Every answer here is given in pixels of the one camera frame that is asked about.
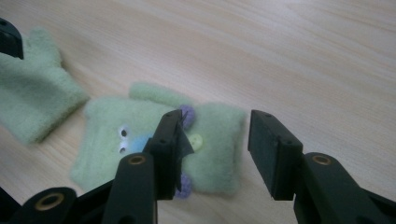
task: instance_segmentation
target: green fabric glove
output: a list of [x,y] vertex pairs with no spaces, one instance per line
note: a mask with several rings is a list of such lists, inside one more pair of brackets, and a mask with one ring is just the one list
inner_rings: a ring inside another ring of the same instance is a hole
[[22,143],[43,140],[88,99],[61,67],[61,55],[40,28],[23,39],[24,59],[0,53],[0,122]]
[[[135,83],[129,96],[103,97],[85,107],[87,127],[71,170],[84,190],[113,179],[120,159],[143,150],[163,114],[192,105],[190,98],[148,83]],[[198,105],[195,113],[186,135],[196,152],[184,159],[183,172],[198,191],[235,193],[246,113],[222,104]]]

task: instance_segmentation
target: small button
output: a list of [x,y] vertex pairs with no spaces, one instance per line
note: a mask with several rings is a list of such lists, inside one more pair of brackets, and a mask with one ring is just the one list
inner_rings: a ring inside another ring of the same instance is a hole
[[190,144],[192,146],[192,149],[194,149],[194,151],[197,151],[198,149],[200,149],[202,147],[202,145],[204,144],[204,138],[202,138],[202,136],[199,135],[198,133],[191,135],[189,137],[189,141],[190,141]]

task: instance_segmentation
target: purple pom-pom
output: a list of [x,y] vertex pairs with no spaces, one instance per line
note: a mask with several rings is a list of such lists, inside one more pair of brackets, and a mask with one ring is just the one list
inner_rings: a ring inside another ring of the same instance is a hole
[[181,105],[180,109],[183,116],[183,128],[188,129],[195,120],[194,108],[190,105]]
[[180,199],[186,199],[191,194],[191,180],[185,174],[181,174],[181,191],[176,189],[175,197]]

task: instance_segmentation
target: light wood surface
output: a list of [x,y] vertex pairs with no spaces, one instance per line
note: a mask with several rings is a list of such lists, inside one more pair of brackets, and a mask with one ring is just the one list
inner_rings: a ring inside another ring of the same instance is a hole
[[[0,0],[22,33],[50,31],[92,99],[145,80],[197,102],[277,116],[304,152],[334,156],[361,187],[396,200],[396,2]],[[249,153],[233,197],[194,193],[159,203],[160,223],[296,223]],[[19,203],[67,186],[84,133],[82,109],[43,143],[0,126],[0,185]]]

